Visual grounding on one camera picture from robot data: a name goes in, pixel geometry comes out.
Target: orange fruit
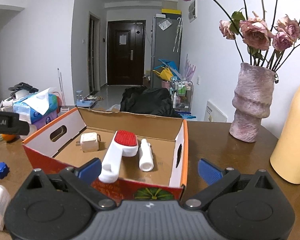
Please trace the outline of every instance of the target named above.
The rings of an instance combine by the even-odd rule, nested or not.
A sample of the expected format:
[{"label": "orange fruit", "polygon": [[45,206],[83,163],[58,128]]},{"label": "orange fruit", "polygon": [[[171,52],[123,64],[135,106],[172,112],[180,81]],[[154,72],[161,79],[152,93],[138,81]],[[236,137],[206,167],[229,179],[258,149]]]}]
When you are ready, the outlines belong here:
[{"label": "orange fruit", "polygon": [[12,141],[15,137],[16,137],[15,135],[2,134],[2,138],[3,138],[6,142]]}]

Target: black cloth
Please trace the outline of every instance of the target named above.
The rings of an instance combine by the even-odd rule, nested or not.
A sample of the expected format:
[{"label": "black cloth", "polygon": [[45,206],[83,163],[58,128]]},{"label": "black cloth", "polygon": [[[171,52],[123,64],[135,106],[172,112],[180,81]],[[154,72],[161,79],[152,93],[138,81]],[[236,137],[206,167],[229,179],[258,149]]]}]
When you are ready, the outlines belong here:
[{"label": "black cloth", "polygon": [[127,88],[120,105],[121,112],[181,118],[174,111],[171,95],[166,88]]}]

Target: thermos bottle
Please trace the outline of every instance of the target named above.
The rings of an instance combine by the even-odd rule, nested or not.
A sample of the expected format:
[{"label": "thermos bottle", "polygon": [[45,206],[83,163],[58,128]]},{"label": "thermos bottle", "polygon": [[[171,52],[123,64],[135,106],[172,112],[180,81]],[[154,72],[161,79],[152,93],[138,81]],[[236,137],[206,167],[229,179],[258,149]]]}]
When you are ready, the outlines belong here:
[{"label": "thermos bottle", "polygon": [[288,118],[270,157],[270,163],[283,179],[300,184],[300,86],[293,97]]}]

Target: gray ribbed plate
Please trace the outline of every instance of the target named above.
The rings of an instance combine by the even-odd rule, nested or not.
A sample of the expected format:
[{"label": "gray ribbed plate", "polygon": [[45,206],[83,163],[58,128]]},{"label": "gray ribbed plate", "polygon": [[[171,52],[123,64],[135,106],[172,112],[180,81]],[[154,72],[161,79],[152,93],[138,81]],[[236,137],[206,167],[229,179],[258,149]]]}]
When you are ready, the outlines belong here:
[{"label": "gray ribbed plate", "polygon": [[177,201],[123,201],[113,211],[99,212],[74,240],[227,240],[204,215],[187,211]]}]

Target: blue cap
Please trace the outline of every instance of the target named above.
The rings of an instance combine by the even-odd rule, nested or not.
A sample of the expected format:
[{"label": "blue cap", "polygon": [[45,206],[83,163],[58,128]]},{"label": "blue cap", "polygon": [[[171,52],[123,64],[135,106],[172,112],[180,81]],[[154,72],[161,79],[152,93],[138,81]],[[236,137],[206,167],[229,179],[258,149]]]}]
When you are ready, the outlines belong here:
[{"label": "blue cap", "polygon": [[0,179],[5,178],[9,173],[9,167],[6,163],[0,163]]}]

